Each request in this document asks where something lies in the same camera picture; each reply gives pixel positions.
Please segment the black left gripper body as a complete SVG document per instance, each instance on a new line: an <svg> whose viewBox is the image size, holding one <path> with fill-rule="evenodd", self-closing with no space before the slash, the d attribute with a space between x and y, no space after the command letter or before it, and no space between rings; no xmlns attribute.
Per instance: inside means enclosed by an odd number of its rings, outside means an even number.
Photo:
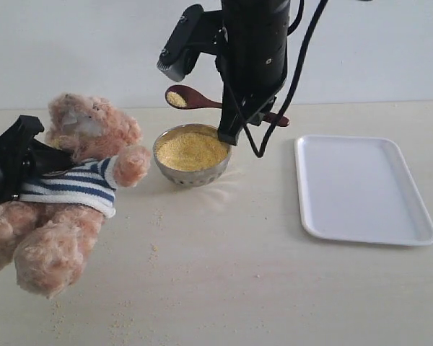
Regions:
<svg viewBox="0 0 433 346"><path fill-rule="evenodd" d="M0 204L18 199L24 171L24 156L7 153L0 145Z"/></svg>

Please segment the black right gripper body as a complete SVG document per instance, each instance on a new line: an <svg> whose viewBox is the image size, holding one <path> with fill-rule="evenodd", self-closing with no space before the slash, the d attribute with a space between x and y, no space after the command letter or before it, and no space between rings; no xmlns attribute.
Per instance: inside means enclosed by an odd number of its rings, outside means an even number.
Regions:
<svg viewBox="0 0 433 346"><path fill-rule="evenodd" d="M224 108L263 108L287 78L290 1L222 1L205 11Z"/></svg>

